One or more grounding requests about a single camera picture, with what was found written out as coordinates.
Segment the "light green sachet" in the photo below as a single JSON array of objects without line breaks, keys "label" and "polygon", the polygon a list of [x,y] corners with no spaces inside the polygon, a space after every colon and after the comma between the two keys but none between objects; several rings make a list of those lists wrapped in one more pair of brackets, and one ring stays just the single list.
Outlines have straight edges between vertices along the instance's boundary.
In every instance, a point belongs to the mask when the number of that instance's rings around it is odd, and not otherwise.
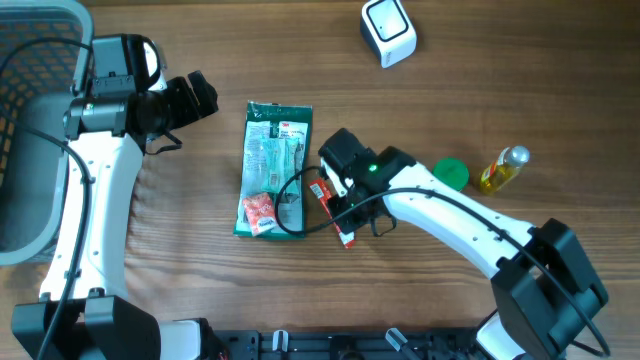
[{"label": "light green sachet", "polygon": [[297,138],[261,139],[261,150],[265,159],[265,175],[261,184],[263,192],[277,194],[285,188],[286,194],[298,195],[296,185],[287,181],[297,172],[296,154],[299,140]]}]

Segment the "green lid jar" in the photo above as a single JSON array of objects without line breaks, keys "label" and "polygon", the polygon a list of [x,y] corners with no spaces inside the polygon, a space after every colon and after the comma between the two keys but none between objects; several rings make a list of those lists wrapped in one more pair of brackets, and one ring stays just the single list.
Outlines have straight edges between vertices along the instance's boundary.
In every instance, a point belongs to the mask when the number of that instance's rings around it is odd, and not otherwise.
[{"label": "green lid jar", "polygon": [[460,192],[469,182],[470,173],[467,166],[456,158],[443,158],[433,169],[433,175],[445,185]]}]

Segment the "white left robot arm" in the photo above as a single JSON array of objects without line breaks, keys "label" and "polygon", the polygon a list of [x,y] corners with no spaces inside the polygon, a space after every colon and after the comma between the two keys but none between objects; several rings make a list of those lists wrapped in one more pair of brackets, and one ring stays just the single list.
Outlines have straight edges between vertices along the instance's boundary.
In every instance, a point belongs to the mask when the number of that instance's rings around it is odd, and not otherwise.
[{"label": "white left robot arm", "polygon": [[94,75],[63,117],[68,156],[58,243],[37,302],[15,307],[12,332],[35,359],[225,359],[203,318],[159,322],[129,302],[124,276],[133,187],[157,137],[214,114],[217,92],[197,71],[165,80],[147,37],[86,45]]}]

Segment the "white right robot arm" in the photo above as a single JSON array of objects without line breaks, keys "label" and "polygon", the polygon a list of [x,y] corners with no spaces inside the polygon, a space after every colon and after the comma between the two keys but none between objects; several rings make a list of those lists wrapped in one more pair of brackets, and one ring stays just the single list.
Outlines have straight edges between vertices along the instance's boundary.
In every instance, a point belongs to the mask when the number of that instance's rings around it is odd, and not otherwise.
[{"label": "white right robot arm", "polygon": [[608,293],[576,234],[549,219],[540,227],[493,211],[438,180],[409,154],[364,147],[340,129],[318,152],[337,193],[332,219],[351,233],[380,216],[410,223],[449,246],[491,283],[496,310],[476,332],[494,359],[558,359],[589,329],[610,353],[594,316]]}]

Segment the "yellow oil bottle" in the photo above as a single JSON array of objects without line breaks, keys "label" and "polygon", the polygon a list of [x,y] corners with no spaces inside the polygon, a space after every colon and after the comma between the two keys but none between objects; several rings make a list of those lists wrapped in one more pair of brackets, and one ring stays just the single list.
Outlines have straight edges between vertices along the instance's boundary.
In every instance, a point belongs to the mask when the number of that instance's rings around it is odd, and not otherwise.
[{"label": "yellow oil bottle", "polygon": [[530,152],[525,146],[506,147],[480,174],[478,182],[480,192],[485,195],[496,193],[515,178],[529,160]]}]

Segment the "red sachet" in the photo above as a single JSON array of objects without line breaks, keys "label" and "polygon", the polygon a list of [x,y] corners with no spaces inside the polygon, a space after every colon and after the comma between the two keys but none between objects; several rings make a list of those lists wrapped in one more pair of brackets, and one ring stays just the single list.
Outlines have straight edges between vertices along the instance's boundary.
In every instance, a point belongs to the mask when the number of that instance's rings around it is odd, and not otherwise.
[{"label": "red sachet", "polygon": [[[316,178],[310,183],[309,187],[321,203],[327,216],[332,218],[333,215],[329,209],[329,199],[332,197],[332,193],[327,183],[322,178]],[[334,223],[333,227],[335,228],[343,246],[346,249],[351,249],[355,245],[355,233],[344,233],[337,223]]]}]

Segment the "orange tissue pack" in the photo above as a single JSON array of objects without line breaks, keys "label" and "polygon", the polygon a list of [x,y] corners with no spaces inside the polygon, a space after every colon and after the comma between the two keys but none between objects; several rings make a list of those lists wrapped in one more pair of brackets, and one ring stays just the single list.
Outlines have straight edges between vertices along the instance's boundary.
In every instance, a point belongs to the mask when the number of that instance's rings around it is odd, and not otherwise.
[{"label": "orange tissue pack", "polygon": [[274,204],[268,193],[245,197],[242,206],[253,236],[271,231],[277,226]]}]

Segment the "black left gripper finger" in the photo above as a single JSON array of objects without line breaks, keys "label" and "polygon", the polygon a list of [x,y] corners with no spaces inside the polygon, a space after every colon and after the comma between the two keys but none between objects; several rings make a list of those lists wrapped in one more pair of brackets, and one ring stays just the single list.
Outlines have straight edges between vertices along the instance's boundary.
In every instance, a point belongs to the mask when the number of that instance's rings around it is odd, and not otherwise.
[{"label": "black left gripper finger", "polygon": [[216,113],[218,107],[218,94],[215,88],[205,79],[204,75],[196,70],[188,74],[192,91],[198,102],[198,114],[201,118]]},{"label": "black left gripper finger", "polygon": [[197,92],[200,75],[175,77],[167,82],[165,95],[171,112],[170,128],[181,128],[202,118]]}]

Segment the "green glove package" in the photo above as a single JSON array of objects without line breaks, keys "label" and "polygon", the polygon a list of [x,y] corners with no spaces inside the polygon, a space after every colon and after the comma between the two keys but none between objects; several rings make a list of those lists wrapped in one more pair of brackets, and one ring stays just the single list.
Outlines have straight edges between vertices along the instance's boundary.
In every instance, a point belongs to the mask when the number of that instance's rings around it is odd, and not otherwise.
[{"label": "green glove package", "polygon": [[[261,184],[265,175],[265,159],[261,150],[261,139],[267,138],[297,138],[299,140],[296,154],[297,172],[307,163],[308,143],[311,139],[313,108],[310,105],[279,105],[273,103],[249,102],[246,109],[243,160],[240,199],[263,193]],[[298,195],[283,195],[278,203],[279,220],[277,226],[262,238],[273,240],[291,239],[293,236],[283,229],[300,231],[305,217],[304,186],[300,179],[293,182],[300,193]],[[271,199],[277,194],[268,193]]]}]

